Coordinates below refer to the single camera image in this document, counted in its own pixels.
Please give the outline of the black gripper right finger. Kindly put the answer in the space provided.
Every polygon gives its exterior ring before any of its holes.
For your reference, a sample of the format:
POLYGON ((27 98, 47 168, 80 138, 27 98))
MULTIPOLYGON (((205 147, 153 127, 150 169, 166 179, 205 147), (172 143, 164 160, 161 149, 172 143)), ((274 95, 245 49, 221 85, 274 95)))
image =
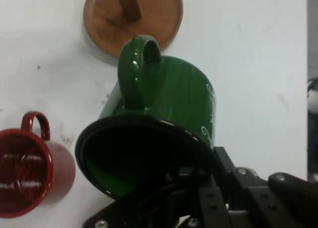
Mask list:
POLYGON ((214 175, 232 211, 246 211, 256 228, 316 228, 318 185, 277 172, 264 180, 233 164, 224 147, 214 147, 214 175))

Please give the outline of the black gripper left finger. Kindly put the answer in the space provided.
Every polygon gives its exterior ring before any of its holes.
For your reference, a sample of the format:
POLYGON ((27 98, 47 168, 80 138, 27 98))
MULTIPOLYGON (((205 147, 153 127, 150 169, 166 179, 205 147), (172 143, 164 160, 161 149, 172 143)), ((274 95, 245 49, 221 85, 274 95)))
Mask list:
POLYGON ((175 177, 137 188, 88 218, 84 228, 227 228, 229 213, 210 173, 181 168, 175 177))

